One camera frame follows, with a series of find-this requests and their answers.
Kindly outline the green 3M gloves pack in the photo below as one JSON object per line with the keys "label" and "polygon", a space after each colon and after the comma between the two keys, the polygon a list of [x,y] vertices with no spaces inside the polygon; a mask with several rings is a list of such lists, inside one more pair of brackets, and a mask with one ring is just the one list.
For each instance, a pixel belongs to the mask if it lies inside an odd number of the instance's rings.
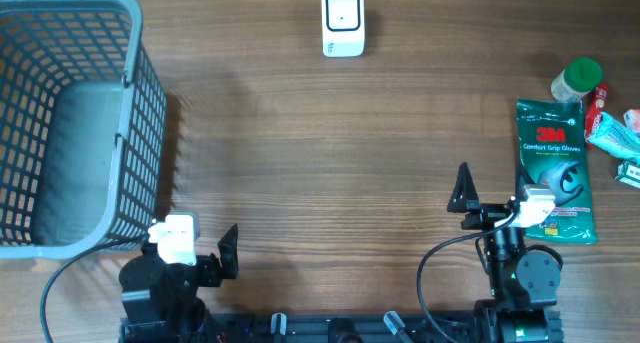
{"label": "green 3M gloves pack", "polygon": [[521,165],[555,196],[554,210],[526,235],[566,244],[596,243],[582,103],[520,98],[516,124]]}

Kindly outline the green lid jar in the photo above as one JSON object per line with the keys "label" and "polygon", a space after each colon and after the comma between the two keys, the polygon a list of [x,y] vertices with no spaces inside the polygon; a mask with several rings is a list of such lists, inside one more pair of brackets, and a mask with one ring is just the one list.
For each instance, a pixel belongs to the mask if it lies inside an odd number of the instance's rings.
{"label": "green lid jar", "polygon": [[551,95],[561,103],[580,101],[603,79],[601,66],[593,59],[573,60],[551,83]]}

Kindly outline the red sachet stick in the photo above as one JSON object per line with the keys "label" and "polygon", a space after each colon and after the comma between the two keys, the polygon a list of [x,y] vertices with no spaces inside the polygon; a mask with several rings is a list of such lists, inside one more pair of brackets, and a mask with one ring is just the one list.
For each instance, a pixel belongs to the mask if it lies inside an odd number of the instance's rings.
{"label": "red sachet stick", "polygon": [[605,83],[600,83],[594,89],[592,101],[585,118],[585,142],[588,150],[593,148],[593,145],[588,142],[588,138],[595,132],[602,122],[602,113],[604,111],[608,95],[609,86]]}

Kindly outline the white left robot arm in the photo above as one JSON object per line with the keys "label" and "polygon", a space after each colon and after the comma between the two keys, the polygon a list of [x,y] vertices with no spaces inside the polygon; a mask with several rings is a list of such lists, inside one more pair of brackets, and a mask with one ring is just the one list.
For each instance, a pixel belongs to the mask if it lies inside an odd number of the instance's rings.
{"label": "white left robot arm", "polygon": [[218,254],[198,255],[193,265],[166,263],[155,243],[145,243],[142,255],[120,271],[121,300],[126,312],[119,340],[134,342],[224,343],[226,336],[205,303],[201,287],[219,287],[239,272],[238,227],[218,242]]}

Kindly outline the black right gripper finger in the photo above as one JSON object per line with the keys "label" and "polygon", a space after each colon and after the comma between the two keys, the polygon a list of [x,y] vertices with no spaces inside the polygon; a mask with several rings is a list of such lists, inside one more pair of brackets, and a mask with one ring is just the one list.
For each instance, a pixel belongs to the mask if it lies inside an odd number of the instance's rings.
{"label": "black right gripper finger", "polygon": [[479,210],[477,194],[471,171],[467,162],[459,166],[456,183],[447,204],[450,213],[470,213]]}
{"label": "black right gripper finger", "polygon": [[525,185],[535,185],[536,182],[532,179],[523,165],[519,165],[515,170],[515,189],[516,193],[520,193],[521,189]]}

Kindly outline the mint green wipes pack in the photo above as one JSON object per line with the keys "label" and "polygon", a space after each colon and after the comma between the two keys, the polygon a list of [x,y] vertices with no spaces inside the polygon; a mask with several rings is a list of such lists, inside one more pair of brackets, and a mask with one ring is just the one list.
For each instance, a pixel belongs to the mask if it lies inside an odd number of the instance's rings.
{"label": "mint green wipes pack", "polygon": [[639,137],[606,112],[598,115],[586,142],[616,158],[639,163]]}

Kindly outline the green medicine box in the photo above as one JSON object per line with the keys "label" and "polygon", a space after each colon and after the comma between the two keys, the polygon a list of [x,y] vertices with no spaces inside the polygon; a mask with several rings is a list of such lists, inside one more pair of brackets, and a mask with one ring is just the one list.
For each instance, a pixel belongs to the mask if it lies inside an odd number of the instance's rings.
{"label": "green medicine box", "polygon": [[630,161],[622,162],[617,168],[615,179],[637,189],[640,188],[640,168]]}

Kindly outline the small red white box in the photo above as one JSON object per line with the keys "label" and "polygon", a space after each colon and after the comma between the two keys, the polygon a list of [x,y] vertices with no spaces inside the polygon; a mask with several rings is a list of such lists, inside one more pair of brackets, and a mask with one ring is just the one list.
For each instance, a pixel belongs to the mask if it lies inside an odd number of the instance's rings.
{"label": "small red white box", "polygon": [[623,115],[625,126],[636,136],[640,135],[640,110],[629,109]]}

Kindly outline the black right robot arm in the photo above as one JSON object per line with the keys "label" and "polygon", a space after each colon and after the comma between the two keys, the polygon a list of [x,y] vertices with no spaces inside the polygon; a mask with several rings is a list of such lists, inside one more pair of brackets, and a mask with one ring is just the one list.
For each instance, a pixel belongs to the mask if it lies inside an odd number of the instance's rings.
{"label": "black right robot arm", "polygon": [[525,230],[543,222],[555,208],[546,185],[533,182],[522,167],[516,169],[516,192],[504,204],[479,200],[469,165],[459,166],[447,205],[463,213],[463,230],[477,230],[483,247],[476,251],[488,275],[492,297],[474,305],[469,342],[561,343],[564,341],[557,304],[563,260],[545,245],[526,245]]}

